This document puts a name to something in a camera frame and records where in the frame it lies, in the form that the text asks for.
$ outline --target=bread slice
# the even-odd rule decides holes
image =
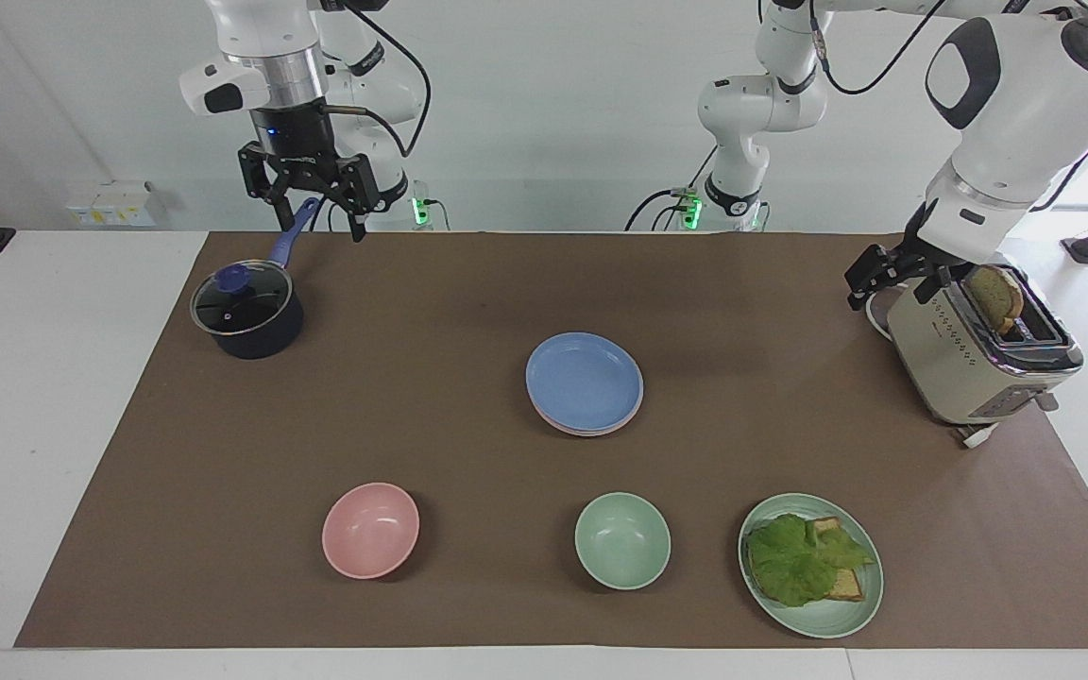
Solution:
[[[826,595],[827,599],[840,599],[846,603],[863,602],[863,586],[858,584],[858,577],[855,577],[854,569],[838,569],[838,577],[833,580],[833,588]]]
[[[842,529],[842,521],[837,517],[821,517],[813,520],[813,531],[821,533],[829,529]],[[858,584],[854,569],[838,569],[833,588],[826,595],[827,599],[840,599],[846,603],[863,602],[863,586]]]
[[[980,313],[998,335],[1005,335],[1014,327],[1014,320],[1023,313],[1023,288],[1010,272],[993,265],[980,265],[968,279],[968,289]]]

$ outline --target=pink plate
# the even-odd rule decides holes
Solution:
[[[321,551],[330,567],[350,578],[380,578],[401,567],[419,541],[419,507],[393,483],[347,491],[325,516]]]

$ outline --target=green lettuce leaf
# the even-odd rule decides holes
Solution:
[[[825,597],[838,569],[871,564],[867,551],[841,529],[816,533],[813,522],[782,514],[747,537],[747,564],[763,594],[787,606]]]

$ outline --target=green plate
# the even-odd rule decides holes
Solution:
[[[789,607],[767,597],[755,583],[755,577],[750,572],[750,560],[746,559],[746,537],[751,531],[768,524],[781,514],[794,514],[804,519],[819,519],[834,516],[842,522],[842,530],[850,534],[858,545],[864,546],[876,564],[863,565],[855,569],[858,584],[863,586],[863,602],[842,603],[833,599],[819,599],[804,606]],[[738,534],[738,564],[741,565],[741,577],[746,580],[750,593],[758,599],[763,609],[774,620],[782,623],[802,635],[830,639],[845,638],[867,626],[871,617],[880,608],[880,599],[885,597],[885,569],[880,567],[880,554],[876,552],[876,543],[871,542],[867,531],[863,530],[854,517],[842,508],[830,504],[825,498],[807,494],[780,494],[771,496],[755,506],[746,516]]]
[[[669,562],[669,527],[662,512],[623,491],[586,505],[578,516],[573,542],[593,580],[617,591],[644,589]]]

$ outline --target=stacked plates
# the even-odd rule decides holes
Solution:
[[[644,398],[644,378],[611,341],[561,333],[528,358],[527,393],[549,425],[576,436],[598,436],[632,420]]]

